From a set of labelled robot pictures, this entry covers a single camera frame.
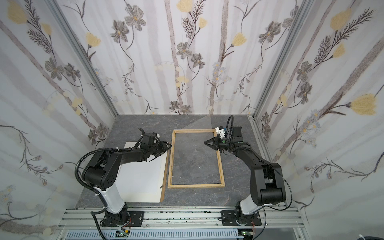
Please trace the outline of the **clear acrylic sheet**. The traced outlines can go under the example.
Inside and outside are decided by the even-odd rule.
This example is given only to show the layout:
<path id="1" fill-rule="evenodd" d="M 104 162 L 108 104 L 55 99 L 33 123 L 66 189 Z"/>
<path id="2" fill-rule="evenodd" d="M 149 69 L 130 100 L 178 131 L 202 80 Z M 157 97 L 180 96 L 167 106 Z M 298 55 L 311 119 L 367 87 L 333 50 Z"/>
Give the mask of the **clear acrylic sheet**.
<path id="1" fill-rule="evenodd" d="M 206 116 L 182 129 L 214 128 L 211 117 Z M 216 151 L 204 145 L 204 141 L 213 137 L 211 133 L 176 135 L 173 185 L 220 183 Z"/>

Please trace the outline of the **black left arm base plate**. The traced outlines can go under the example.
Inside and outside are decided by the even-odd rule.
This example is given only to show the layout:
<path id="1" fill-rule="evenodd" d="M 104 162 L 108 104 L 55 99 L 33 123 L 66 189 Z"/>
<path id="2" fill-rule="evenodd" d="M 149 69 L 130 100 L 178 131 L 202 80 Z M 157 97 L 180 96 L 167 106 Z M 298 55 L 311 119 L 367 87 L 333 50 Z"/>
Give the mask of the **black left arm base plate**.
<path id="1" fill-rule="evenodd" d="M 129 211 L 129 227 L 141 227 L 144 220 L 144 211 Z"/>

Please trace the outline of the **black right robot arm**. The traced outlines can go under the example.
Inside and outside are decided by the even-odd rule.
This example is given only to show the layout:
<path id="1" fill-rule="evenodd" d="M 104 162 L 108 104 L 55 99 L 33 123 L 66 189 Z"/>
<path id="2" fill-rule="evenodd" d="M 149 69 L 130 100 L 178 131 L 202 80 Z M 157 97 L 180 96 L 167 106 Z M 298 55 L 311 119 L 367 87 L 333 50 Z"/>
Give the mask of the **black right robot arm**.
<path id="1" fill-rule="evenodd" d="M 242 160 L 250 169 L 250 195 L 238 204 L 242 215 L 251 215 L 261 208 L 286 201 L 287 193 L 282 168 L 256 153 L 243 140 L 241 127 L 216 128 L 217 135 L 204 144 L 221 153 L 228 152 Z"/>

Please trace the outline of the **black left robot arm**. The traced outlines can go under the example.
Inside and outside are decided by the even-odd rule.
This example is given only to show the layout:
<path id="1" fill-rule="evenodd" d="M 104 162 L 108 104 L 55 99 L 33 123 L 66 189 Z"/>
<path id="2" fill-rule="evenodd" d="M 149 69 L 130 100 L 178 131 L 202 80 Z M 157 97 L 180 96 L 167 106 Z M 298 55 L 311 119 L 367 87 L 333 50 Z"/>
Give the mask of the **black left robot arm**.
<path id="1" fill-rule="evenodd" d="M 172 144 L 161 141 L 156 133 L 143 132 L 134 146 L 128 148 L 100 148 L 85 154 L 76 163 L 75 177 L 86 189 L 101 199 L 110 214 L 119 214 L 126 206 L 116 187 L 119 168 L 130 163 L 149 163 L 164 155 Z"/>

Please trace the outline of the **light wooden picture frame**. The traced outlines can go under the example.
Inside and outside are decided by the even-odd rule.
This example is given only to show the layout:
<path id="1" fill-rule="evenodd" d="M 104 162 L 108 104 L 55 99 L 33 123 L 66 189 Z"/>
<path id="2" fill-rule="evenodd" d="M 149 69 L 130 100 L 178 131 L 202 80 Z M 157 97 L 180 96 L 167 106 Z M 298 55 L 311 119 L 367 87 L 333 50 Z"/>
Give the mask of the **light wooden picture frame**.
<path id="1" fill-rule="evenodd" d="M 168 189 L 202 189 L 202 188 L 224 188 L 226 186 L 223 172 L 223 165 L 221 160 L 220 152 L 217 150 L 217 161 L 219 167 L 219 184 L 194 184 L 194 185 L 173 185 L 173 168 L 174 168 L 174 156 L 175 156 L 175 144 L 176 144 L 176 135 L 177 134 L 197 134 L 197 133 L 211 133 L 214 137 L 217 136 L 215 129 L 182 129 L 182 130 L 173 130 L 172 133 L 172 148 L 169 157 L 169 174 L 168 174 Z"/>

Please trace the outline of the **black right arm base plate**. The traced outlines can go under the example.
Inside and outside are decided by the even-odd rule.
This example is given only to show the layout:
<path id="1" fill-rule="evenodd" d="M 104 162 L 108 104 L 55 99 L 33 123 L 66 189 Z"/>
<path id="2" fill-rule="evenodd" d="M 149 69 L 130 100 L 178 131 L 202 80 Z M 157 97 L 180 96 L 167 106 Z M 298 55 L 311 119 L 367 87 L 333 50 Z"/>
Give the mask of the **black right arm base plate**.
<path id="1" fill-rule="evenodd" d="M 225 227 L 252 227 L 261 226 L 262 221 L 258 212 L 252 215 L 243 215 L 241 211 L 221 211 L 222 225 Z"/>

